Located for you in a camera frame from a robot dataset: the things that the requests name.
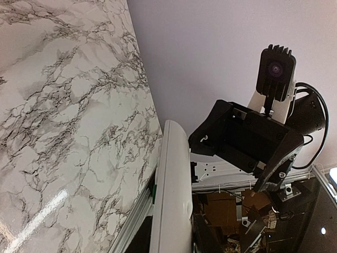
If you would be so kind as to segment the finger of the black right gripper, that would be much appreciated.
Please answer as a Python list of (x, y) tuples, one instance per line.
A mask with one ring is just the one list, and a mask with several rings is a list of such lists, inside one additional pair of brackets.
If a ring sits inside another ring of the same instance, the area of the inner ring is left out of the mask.
[(192, 153), (214, 156), (223, 142), (228, 118), (233, 111), (233, 104), (217, 100), (207, 118), (189, 136)]
[(304, 137), (285, 137), (267, 162), (253, 191), (256, 193), (278, 191), (303, 145)]

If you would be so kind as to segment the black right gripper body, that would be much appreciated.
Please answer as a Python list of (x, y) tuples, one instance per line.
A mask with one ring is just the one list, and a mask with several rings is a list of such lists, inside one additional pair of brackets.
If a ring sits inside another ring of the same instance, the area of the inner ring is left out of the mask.
[(285, 137), (303, 135), (239, 104), (233, 104), (223, 137), (223, 159), (248, 173), (265, 165)]

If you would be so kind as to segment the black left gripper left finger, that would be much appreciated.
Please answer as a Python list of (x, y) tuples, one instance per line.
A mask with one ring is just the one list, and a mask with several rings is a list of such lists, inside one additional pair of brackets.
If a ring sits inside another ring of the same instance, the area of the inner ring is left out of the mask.
[(152, 231), (152, 216), (146, 216), (131, 240), (125, 253), (149, 253)]

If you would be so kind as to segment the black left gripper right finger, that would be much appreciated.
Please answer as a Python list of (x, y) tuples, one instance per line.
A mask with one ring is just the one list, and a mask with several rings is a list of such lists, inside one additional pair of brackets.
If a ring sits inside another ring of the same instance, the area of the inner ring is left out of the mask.
[(195, 252), (221, 253), (223, 249), (200, 214), (193, 215), (193, 239)]

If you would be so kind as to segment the white remote control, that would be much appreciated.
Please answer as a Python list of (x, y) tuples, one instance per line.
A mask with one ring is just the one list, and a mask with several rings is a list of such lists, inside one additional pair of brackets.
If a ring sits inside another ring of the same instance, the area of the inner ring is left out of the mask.
[(192, 252), (190, 148), (173, 120), (165, 122), (155, 185), (150, 252)]

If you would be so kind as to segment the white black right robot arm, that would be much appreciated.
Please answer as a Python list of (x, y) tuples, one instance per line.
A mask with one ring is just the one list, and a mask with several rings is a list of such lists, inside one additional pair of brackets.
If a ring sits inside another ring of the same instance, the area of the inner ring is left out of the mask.
[(234, 102), (217, 100), (205, 121), (190, 135), (192, 153), (218, 156), (257, 179), (253, 190), (277, 191), (304, 137), (329, 129), (329, 114), (321, 94), (311, 85), (297, 83), (307, 95), (292, 102), (285, 123)]

